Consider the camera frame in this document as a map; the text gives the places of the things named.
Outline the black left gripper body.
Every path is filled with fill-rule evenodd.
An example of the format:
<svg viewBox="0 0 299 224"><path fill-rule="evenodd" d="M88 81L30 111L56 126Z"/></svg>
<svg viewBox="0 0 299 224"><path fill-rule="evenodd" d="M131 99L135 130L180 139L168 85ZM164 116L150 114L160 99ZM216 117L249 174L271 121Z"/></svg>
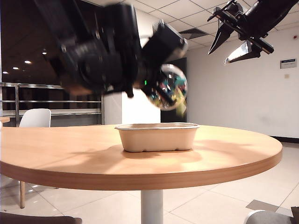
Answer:
<svg viewBox="0 0 299 224"><path fill-rule="evenodd" d="M142 57L148 71L157 72L164 62L182 58L187 49L187 40L172 26L160 20L153 25L153 35L142 47Z"/></svg>

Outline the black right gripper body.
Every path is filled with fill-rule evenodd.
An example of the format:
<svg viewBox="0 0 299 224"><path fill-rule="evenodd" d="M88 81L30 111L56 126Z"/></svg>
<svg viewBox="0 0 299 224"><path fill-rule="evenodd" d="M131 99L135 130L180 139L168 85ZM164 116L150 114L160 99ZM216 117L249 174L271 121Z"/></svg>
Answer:
<svg viewBox="0 0 299 224"><path fill-rule="evenodd" d="M208 20L214 17L237 32L239 40L249 40L259 46L261 52L273 53L274 48L263 40L274 28L273 8L250 8L247 11L242 8L215 8Z"/></svg>

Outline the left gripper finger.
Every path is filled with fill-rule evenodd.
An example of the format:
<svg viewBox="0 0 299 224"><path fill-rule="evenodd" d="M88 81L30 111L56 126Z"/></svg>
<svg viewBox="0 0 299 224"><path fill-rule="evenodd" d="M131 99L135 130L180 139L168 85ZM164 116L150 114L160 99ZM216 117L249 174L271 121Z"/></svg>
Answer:
<svg viewBox="0 0 299 224"><path fill-rule="evenodd" d="M151 93L153 105L175 105L175 81L164 77L157 81Z"/></svg>

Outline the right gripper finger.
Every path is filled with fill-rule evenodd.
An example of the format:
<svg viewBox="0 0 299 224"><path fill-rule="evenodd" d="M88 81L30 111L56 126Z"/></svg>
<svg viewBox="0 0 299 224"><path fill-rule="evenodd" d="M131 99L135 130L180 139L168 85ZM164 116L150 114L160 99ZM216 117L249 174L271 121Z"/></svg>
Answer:
<svg viewBox="0 0 299 224"><path fill-rule="evenodd" d="M233 33L233 29L221 20L218 20L218 30L208 54L217 50Z"/></svg>
<svg viewBox="0 0 299 224"><path fill-rule="evenodd" d="M241 60L251 58L259 58L261 55L261 48L256 44L246 40L240 47L235 49L224 61L224 64L229 64Z"/></svg>

